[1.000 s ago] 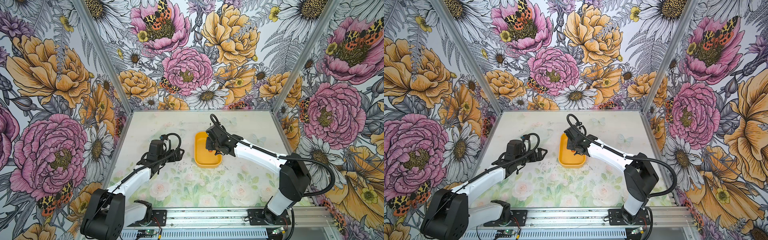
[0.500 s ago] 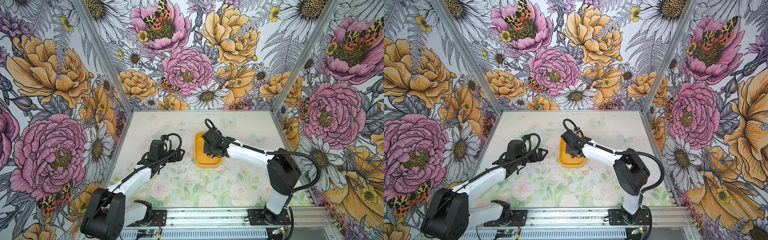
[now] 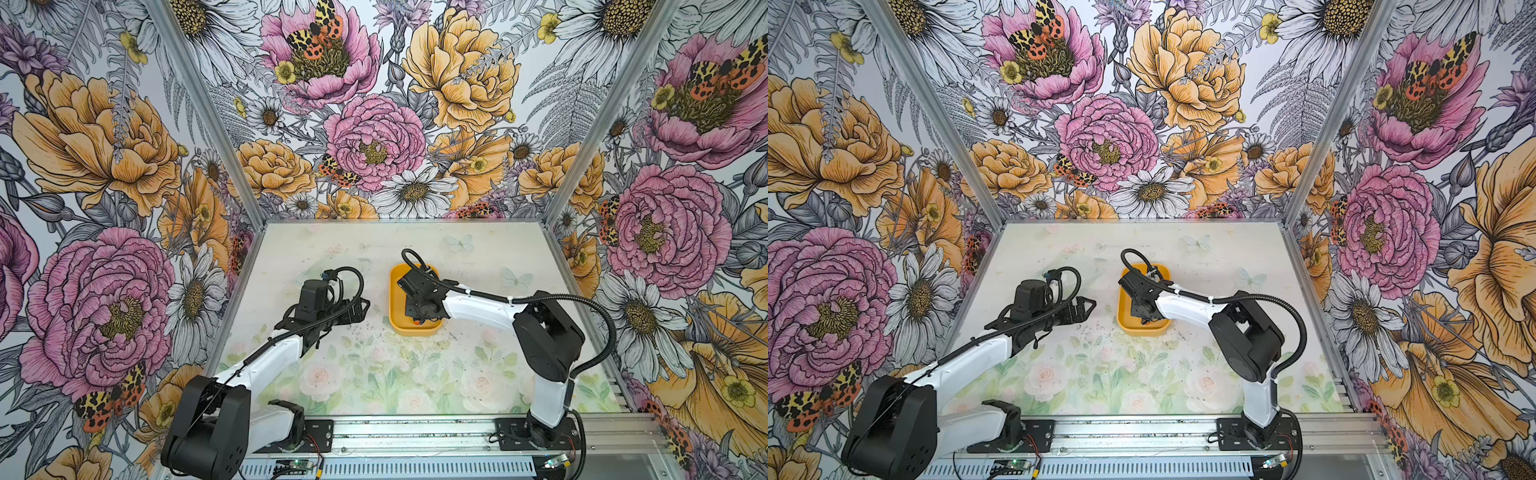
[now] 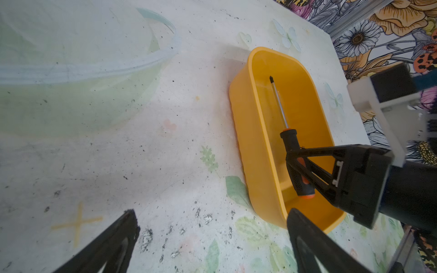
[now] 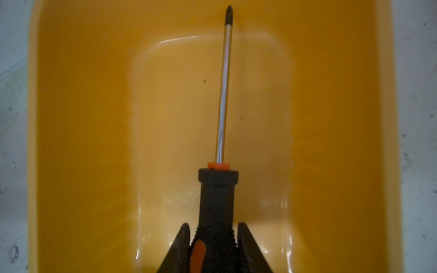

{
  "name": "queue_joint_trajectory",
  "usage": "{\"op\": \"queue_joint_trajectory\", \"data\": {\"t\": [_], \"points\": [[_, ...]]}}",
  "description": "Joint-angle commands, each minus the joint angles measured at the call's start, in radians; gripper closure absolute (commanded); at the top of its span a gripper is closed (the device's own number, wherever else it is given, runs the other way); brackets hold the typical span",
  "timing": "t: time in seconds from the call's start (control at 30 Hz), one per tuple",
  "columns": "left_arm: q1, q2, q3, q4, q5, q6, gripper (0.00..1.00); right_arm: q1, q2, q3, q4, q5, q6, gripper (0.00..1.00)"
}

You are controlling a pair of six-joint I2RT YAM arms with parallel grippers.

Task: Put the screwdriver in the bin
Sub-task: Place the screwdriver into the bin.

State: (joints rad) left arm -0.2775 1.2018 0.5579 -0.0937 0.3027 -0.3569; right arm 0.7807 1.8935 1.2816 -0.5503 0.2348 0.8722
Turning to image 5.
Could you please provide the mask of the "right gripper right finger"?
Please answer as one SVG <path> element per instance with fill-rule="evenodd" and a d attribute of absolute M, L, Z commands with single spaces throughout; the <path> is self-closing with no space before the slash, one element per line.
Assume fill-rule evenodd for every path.
<path fill-rule="evenodd" d="M 242 273 L 272 273 L 246 223 L 238 224 L 237 245 Z"/>

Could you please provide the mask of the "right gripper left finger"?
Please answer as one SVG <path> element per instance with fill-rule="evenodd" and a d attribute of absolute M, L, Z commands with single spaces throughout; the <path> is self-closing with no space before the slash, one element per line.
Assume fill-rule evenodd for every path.
<path fill-rule="evenodd" d="M 190 227 L 184 223 L 179 229 L 157 273 L 188 273 L 190 259 Z"/>

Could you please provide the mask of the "orange black screwdriver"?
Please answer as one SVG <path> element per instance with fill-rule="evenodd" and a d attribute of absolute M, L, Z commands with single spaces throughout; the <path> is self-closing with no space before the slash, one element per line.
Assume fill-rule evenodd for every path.
<path fill-rule="evenodd" d="M 224 160 L 232 28 L 233 8 L 228 6 L 225 13 L 216 156 L 207 168 L 199 169 L 200 210 L 188 266 L 191 273 L 234 273 L 238 269 L 233 211 L 234 188 L 239 173 L 232 171 Z"/>

